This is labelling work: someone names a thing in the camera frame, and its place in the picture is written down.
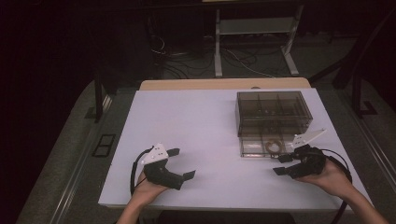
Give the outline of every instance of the transparent plastic box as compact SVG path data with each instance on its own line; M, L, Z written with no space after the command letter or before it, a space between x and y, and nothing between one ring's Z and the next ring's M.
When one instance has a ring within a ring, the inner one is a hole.
M242 157L292 152L294 135L305 133L312 121L300 91L238 92L235 115Z

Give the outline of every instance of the wire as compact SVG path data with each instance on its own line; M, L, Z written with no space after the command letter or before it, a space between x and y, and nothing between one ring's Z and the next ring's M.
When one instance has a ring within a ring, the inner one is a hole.
M287 47L290 46L291 44L292 44L292 42L289 42L288 45L286 45L286 46L284 46L284 47L282 47L282 48L287 48ZM257 49L257 50L256 50L254 53L252 53L251 55L252 55L252 56L254 55L254 57L256 57L256 55L271 55L271 54L274 54L274 53L279 52L280 49L274 50L274 51L269 52L269 53L256 53L256 52L258 52L258 51L259 51L259 49ZM235 64L232 64L229 60L227 60L226 57L223 57L223 58L224 58L224 60L225 60L227 63L229 63L230 65L235 66L235 67L241 67L241 66L237 66L237 65L235 65ZM280 68L280 65L281 65L281 63L282 63L282 59L283 59L283 57L282 57L282 53L281 53L281 54L280 54L280 59L279 59L279 63L278 63L277 68L266 68L266 69L264 69L263 71L268 70L268 69L274 69L275 71L270 72L271 74L278 74L279 71L283 71L283 70L285 69L286 65L284 65L282 68ZM262 75L262 74L265 74L266 76L270 76L270 75L268 75L268 73L262 72L261 75Z
M249 70L249 71L251 71L251 72L254 72L254 73L257 73L257 74L260 74L260 75L263 75L263 76L273 77L273 76L271 76L271 75L268 75L268 74L265 74L265 73L261 73L261 72L255 71L255 70L253 70L253 69L247 67L247 66L246 66L246 65L245 65L245 64L244 64L244 63L232 52L232 51L230 51L230 50L228 50L228 49L222 49L222 50L225 50L225 51L231 53L231 54L235 57L235 59L236 59L238 62L240 62L247 70Z
M172 65L169 65L169 64L164 64L163 66L168 66L168 70L169 70L170 68L173 68L173 69L177 70L179 73L181 73L186 79L189 79L189 76L187 76L187 74L186 74L185 72L181 71L180 69L178 69L178 68L176 68L176 67L174 67L174 66L172 66Z
M169 60L169 61L167 61L167 65L171 66L169 63L179 63L179 65L175 65L175 66L184 66L184 67L186 67L186 69L187 69L187 74L188 74L188 75L191 75L191 76L194 76L194 77L200 77L202 74L211 71L211 70L209 70L208 68L212 65L213 61L214 61L214 56L212 55L212 56L210 57L209 63L206 64L204 67L193 67L193 66L190 66L190 65L188 65L188 64L186 64L186 63L183 63L183 62L180 62L180 61L176 61L176 60ZM191 69L193 69L193 70L204 70L204 71L199 72L198 74L194 74L194 73L191 71Z
M193 77L201 77L203 74L205 74L205 73L207 73L207 72L211 72L211 73L215 73L215 70L205 70L205 71L203 71L203 72L201 72L201 73L198 73L198 74L192 74L192 73L189 73L191 76L193 76Z
M346 160L340 154L338 154L338 153L336 153L336 152L334 152L332 150L329 150L329 149L321 149L321 151L329 151L329 152L334 153L335 155L337 155L339 158L341 158L343 160L344 164L346 165L346 169L349 171L349 167L347 165Z
M252 53L252 52L249 52L249 51L246 50L246 49L244 49L244 50L238 49L238 50L241 51L241 52L250 54L251 56L257 56L257 55L271 55L271 54L278 53L278 52L279 52L279 49L274 50L274 51L270 51L270 52L266 52L266 53L259 53L259 52L264 48L265 40L268 38L268 36L269 36L269 34L266 34L266 36L264 37L264 40L260 43L260 46L259 46L258 48L256 48L256 50L255 50L253 53ZM237 44L239 47L241 47L241 46L243 46L243 45L241 45L239 39L240 39L240 38L237 39L238 41L236 42L236 44Z
M134 177L136 176L136 169L137 169L137 164L140 160L140 158L142 158L142 156L146 153L149 153L154 147L150 148L150 149L146 149L144 150L142 153L140 153L140 155L136 158L136 160L134 161L133 165L132 165L132 172L131 172L131 179L130 179L130 187L129 187L129 191L131 192L131 195L134 194Z
M160 47L160 49L159 50L156 50L156 49L151 49L151 51L152 52L154 52L154 53L158 53L158 54L166 54L166 51L165 50L163 50L163 48L165 47L165 41L163 41L163 39L162 38L160 38L159 36L157 36L157 35L152 35L151 37L155 37L155 38L157 38L157 39L160 39L161 40L161 42L162 42L162 46Z
M244 64L245 64L245 65L253 65L253 64L255 64L255 63L258 61L256 55L254 55L254 54L252 54L252 53L249 53L249 52L246 53L245 50L241 50L241 49L236 49L236 50L238 50L239 52L242 52L242 53L247 54L246 57L239 57L239 60L240 60L241 62L244 61Z
M167 68L167 67L163 67L163 69L164 69L164 70L167 70L167 71L169 71L169 72L171 72L171 74L173 74L173 77L176 77L176 78L178 78L178 79L182 79L181 76L180 76L177 72L175 72L174 70L169 69L169 68Z
M136 186L134 186L134 188L136 189L137 188L137 186L139 186L143 181L145 181L147 178L145 177L145 178L143 178L142 180L140 180L140 182L139 183L137 183L136 184Z
M224 61L227 62L227 63L228 63L229 65L231 65L231 66L238 67L238 68L244 68L244 66L239 65L239 62L238 62L234 57L232 57L231 60L237 61L238 64L233 64L232 62L230 62L230 59L228 59L228 56L229 56L229 55L224 55L224 57L221 57L221 59L224 59Z

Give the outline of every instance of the forearm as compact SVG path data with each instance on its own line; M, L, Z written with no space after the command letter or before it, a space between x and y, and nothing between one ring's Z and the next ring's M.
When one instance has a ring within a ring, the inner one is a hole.
M352 208L355 215L364 224L385 224L388 223L381 214L371 205L371 203L356 189L350 191L342 197Z
M143 210L143 205L134 201L129 201L123 210L117 224L135 224L139 219L139 214Z

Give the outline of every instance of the gray carpet floor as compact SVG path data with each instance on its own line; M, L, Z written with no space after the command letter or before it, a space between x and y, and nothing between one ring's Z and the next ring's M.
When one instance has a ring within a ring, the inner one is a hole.
M353 39L334 40L331 44L327 40L326 35L296 39L291 54L301 77L313 76L324 67L341 59L354 43ZM257 62L250 61L250 68L277 77L288 76L288 69L275 47L281 41L284 41L282 37L274 37L272 42L266 42L262 49L259 49L261 54L257 56ZM227 49L232 48L231 41L229 44ZM244 52L239 52L238 57L242 57L243 54ZM214 69L210 55L209 50L201 61L191 60L188 57L183 58L183 61L172 58L173 61L165 62L171 66L168 66L169 70L164 71L163 78L177 78L183 75L173 67L182 70L190 78L212 78ZM262 77L260 74L247 71L238 62L232 61L232 57L229 55L225 59L229 62L225 60L222 62L224 77ZM395 190L375 158L365 133L361 130L362 124L367 127L389 160L396 164L396 153L393 150L396 141L395 113L378 96L375 89L364 82L362 100L370 101L378 114L356 119L349 106L350 87L338 91L331 85L335 74L336 71L312 86L317 88L373 204L390 223L396 223ZM97 202L135 91L136 89L133 88L121 88L116 95L110 96L111 105L106 107L101 121L95 123L86 116L94 108L93 84L87 86L76 101L42 174L37 179L30 198L21 212L18 223L113 223L117 220L121 213L120 209L109 209ZM103 134L115 134L115 142L110 154L104 158L93 157L92 153ZM293 213L293 216L297 223L330 223L334 213ZM353 224L359 221L353 214L345 214L340 223Z

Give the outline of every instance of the human hand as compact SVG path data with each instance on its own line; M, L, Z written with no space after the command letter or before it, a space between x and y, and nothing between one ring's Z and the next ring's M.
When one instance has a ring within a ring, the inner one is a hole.
M296 180L316 185L327 193L340 198L344 198L351 191L356 190L341 168L328 159L326 159L320 175L307 175L296 178Z
M132 195L131 201L138 203L141 206L152 203L158 197L158 195L169 189L168 187L149 182L146 179L144 172L142 172L137 178L137 183L138 184L134 189L134 194Z

